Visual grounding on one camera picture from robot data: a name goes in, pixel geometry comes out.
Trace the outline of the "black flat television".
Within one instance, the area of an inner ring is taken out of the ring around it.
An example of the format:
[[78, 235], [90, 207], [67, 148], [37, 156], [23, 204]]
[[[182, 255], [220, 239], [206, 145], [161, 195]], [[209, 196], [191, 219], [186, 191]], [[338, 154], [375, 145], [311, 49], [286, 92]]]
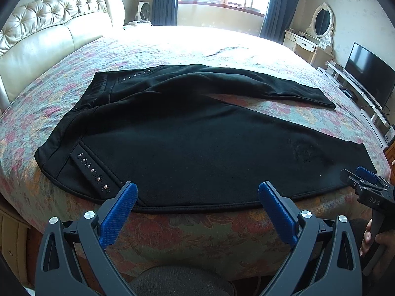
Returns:
[[394, 70], [382, 59], [354, 43], [346, 61], [345, 72], [383, 109], [394, 89]]

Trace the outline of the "cream tufted leather headboard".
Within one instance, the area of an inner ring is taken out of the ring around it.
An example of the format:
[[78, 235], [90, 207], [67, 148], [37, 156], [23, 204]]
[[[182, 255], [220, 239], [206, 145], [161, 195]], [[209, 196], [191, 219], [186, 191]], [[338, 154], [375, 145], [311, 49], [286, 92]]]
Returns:
[[35, 0], [1, 29], [1, 110], [82, 46], [124, 25], [122, 0]]

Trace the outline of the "left dark blue curtain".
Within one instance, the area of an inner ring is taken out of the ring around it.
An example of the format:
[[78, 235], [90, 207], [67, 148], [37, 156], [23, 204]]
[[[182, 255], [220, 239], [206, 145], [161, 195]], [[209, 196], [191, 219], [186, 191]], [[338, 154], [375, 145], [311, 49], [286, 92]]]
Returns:
[[178, 0], [153, 0], [152, 25], [177, 25]]

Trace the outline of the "floral bedspread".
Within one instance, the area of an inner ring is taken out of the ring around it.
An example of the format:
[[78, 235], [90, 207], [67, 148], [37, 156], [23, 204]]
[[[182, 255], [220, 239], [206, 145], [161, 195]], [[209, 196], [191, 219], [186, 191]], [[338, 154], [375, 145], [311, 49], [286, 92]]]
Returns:
[[229, 280], [287, 254], [258, 199], [269, 180], [317, 216], [366, 218], [343, 169], [390, 166], [359, 109], [290, 49], [222, 29], [127, 29], [81, 47], [1, 116], [1, 194], [35, 229], [138, 199], [108, 254]]

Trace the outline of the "dark knee of person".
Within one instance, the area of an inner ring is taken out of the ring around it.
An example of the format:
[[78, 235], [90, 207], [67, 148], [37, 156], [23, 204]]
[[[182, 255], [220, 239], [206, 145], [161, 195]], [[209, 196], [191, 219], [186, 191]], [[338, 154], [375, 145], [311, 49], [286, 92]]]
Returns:
[[153, 267], [129, 283], [136, 295], [234, 295], [231, 283], [221, 276], [186, 266]]

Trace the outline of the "white desk fan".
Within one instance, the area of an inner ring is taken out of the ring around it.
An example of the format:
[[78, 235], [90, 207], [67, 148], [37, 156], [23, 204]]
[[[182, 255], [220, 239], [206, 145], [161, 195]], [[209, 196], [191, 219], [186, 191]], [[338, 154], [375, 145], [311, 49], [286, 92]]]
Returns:
[[135, 21], [139, 23], [149, 22], [151, 16], [151, 4], [149, 2], [140, 1], [137, 6]]

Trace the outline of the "right dark blue curtain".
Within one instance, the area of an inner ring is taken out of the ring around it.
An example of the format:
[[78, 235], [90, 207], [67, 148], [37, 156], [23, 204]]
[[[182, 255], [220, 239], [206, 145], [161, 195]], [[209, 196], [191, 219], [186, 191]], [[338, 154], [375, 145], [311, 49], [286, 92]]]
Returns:
[[299, 0], [270, 0], [259, 37], [277, 43], [283, 41]]

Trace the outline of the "cream dressing table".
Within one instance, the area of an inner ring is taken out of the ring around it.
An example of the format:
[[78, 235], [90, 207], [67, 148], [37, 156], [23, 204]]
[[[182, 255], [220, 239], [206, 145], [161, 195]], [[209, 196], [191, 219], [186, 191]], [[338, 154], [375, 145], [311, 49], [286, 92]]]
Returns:
[[288, 47], [315, 69], [326, 69], [327, 62], [334, 59], [334, 55], [331, 53], [330, 49], [326, 47], [322, 48], [319, 44], [290, 30], [285, 30], [282, 45]]

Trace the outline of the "white oval vanity mirror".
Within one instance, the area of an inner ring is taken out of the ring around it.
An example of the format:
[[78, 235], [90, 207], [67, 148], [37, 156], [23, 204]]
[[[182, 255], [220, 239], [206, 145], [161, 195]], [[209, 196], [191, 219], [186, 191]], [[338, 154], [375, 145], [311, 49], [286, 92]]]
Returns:
[[322, 3], [315, 10], [306, 34], [318, 39], [321, 44], [332, 47], [334, 23], [335, 17], [331, 7], [327, 3]]

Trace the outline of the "wooden cabinet right side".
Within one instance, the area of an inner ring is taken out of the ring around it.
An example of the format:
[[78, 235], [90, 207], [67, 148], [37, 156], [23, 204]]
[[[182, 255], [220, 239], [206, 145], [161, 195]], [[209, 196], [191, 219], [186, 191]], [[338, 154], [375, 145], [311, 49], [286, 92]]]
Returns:
[[395, 141], [386, 149], [385, 156], [390, 167], [390, 183], [395, 183]]

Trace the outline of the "dark blue curtain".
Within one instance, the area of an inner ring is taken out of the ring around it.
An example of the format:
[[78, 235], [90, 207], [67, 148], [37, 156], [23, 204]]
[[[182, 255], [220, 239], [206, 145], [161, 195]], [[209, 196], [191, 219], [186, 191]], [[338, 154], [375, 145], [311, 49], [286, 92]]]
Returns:
[[178, 0], [153, 0], [152, 25], [177, 25]]
[[277, 43], [283, 41], [299, 0], [270, 0], [259, 37]]

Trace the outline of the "white tv stand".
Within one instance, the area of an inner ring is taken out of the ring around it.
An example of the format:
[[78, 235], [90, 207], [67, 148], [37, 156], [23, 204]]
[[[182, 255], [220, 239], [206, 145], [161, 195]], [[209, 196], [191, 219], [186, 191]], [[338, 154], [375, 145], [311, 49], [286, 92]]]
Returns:
[[389, 148], [390, 140], [386, 132], [390, 130], [390, 123], [384, 115], [379, 103], [365, 90], [358, 81], [342, 68], [327, 61], [326, 68], [318, 67], [317, 70], [327, 77], [359, 107], [362, 122], [373, 132], [380, 148], [385, 151]]

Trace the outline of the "black studded pants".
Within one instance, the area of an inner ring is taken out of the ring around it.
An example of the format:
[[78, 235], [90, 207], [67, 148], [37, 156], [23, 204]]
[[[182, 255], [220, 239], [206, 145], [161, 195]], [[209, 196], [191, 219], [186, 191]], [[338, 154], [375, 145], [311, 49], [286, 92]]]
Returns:
[[98, 72], [35, 153], [58, 188], [95, 203], [130, 181], [137, 210], [256, 208], [269, 181], [291, 199], [343, 187], [343, 169], [374, 171], [364, 145], [217, 99], [219, 94], [334, 103], [317, 88], [204, 65]]

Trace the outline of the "wooden bedside cabinet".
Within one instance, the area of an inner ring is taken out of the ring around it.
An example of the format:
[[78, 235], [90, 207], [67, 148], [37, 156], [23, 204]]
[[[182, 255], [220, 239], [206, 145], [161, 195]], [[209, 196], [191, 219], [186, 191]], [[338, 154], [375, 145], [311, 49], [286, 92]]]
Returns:
[[30, 225], [1, 196], [1, 254], [22, 285], [31, 287], [27, 277], [26, 246]]

